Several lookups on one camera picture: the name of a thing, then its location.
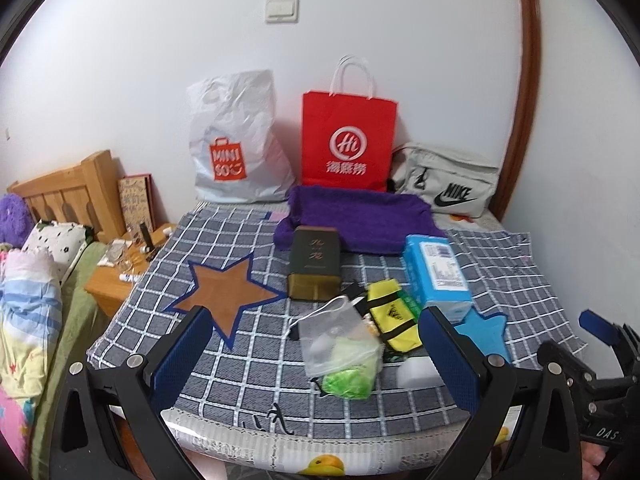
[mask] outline blue star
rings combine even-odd
[[[286,298],[284,292],[251,277],[253,253],[224,269],[194,262],[188,264],[194,287],[165,311],[185,313],[194,306],[203,306],[210,311],[216,331],[230,349],[245,310]]]
[[[465,319],[455,329],[459,334],[468,336],[484,355],[498,354],[511,362],[511,355],[504,344],[506,326],[507,317],[504,314],[483,317],[475,307],[471,307]]]

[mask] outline plastic bag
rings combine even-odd
[[[379,341],[346,296],[333,298],[300,319],[298,332],[309,377],[344,370],[380,352]]]
[[[293,184],[289,160],[271,132],[275,112],[268,70],[200,81],[191,99],[189,149],[198,199],[278,202]]]
[[[350,346],[344,347],[342,343],[338,341],[334,347],[335,354],[351,351]],[[322,379],[322,390],[343,399],[367,399],[376,382],[381,355],[382,346],[376,354],[368,356],[362,362],[351,365],[345,370],[325,375]]]

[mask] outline white wall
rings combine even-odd
[[[297,25],[264,24],[264,1],[46,0],[0,68],[0,187],[110,148],[127,173],[153,174],[175,221],[194,203],[188,85],[271,68],[297,170],[301,95],[326,89],[344,54],[366,57],[379,94],[399,102],[398,142],[502,160],[518,0],[300,0]]]
[[[640,68],[595,0],[541,0],[542,83],[505,218],[534,256],[596,371],[620,373],[577,324],[590,308],[640,329]]]

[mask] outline finger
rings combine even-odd
[[[588,462],[582,461],[582,480],[598,480],[600,473]]]
[[[591,442],[581,442],[580,448],[582,448],[582,459],[589,464],[600,465],[604,460],[606,452],[602,446]]]

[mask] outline white pillow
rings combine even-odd
[[[92,230],[82,224],[40,221],[32,229],[22,250],[47,249],[53,256],[56,275],[62,285],[91,241]]]

